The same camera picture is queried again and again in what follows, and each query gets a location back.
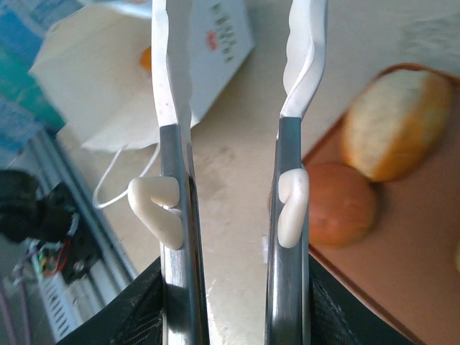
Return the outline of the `small circuit board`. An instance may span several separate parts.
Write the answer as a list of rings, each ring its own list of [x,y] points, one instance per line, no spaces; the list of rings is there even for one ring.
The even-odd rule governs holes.
[[[71,240],[58,243],[37,242],[33,251],[37,261],[37,271],[41,278],[52,277],[63,271],[70,256]]]

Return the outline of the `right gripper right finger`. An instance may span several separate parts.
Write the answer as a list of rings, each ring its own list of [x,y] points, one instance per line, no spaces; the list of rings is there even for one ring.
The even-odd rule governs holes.
[[[355,298],[317,260],[312,281],[311,345],[414,345]]]

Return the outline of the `brown round bread bun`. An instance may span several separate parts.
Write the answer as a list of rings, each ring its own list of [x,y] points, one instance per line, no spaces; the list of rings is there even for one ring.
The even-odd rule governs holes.
[[[345,247],[366,236],[379,201],[369,182],[354,168],[324,163],[307,167],[310,178],[310,235],[316,247]]]

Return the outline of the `white printed paper bag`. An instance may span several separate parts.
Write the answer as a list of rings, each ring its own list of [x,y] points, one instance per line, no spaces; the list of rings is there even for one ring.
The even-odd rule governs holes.
[[[30,69],[86,150],[118,155],[157,144],[152,78],[139,65],[151,45],[156,0],[80,0],[52,25]],[[198,124],[254,47],[244,0],[192,0],[191,122]]]

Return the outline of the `metal tongs white tips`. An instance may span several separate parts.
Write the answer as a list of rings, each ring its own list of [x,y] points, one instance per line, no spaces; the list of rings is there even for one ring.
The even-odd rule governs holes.
[[[210,345],[197,187],[190,135],[188,40],[193,0],[152,3],[153,97],[161,173],[133,179],[129,204],[160,242],[163,345]],[[308,207],[301,123],[323,77],[328,0],[292,0],[286,99],[272,180],[265,345],[311,345]]]

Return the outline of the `aluminium table rail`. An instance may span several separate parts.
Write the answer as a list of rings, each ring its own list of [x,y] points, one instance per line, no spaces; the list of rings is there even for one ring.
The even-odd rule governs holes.
[[[37,163],[34,171],[45,191],[52,190],[59,182],[67,185],[93,233],[108,271],[118,287],[125,288],[137,277],[137,271],[102,211],[93,207],[90,188],[59,140],[41,129],[29,140],[27,150]]]

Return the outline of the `brown plastic tray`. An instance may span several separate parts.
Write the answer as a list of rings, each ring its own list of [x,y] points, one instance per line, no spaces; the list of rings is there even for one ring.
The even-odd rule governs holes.
[[[448,126],[412,173],[379,184],[372,232],[343,247],[310,248],[348,291],[417,345],[460,345],[460,76]]]

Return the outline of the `golden oval bread roll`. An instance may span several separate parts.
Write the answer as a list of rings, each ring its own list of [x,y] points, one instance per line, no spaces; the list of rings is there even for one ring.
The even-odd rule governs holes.
[[[379,76],[344,117],[344,162],[373,182],[401,178],[437,144],[453,105],[454,85],[444,75],[397,69]]]

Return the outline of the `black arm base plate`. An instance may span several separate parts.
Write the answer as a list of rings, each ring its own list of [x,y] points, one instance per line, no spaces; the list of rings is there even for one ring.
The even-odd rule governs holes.
[[[55,242],[71,240],[67,264],[63,271],[57,274],[62,275],[64,282],[69,285],[88,275],[91,268],[102,258],[102,253],[69,187],[59,183],[48,196],[52,206],[71,217],[67,234],[62,240]]]

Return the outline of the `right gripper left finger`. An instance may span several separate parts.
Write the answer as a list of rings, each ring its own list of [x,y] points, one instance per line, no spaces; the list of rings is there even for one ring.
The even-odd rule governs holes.
[[[162,345],[160,259],[56,345]]]

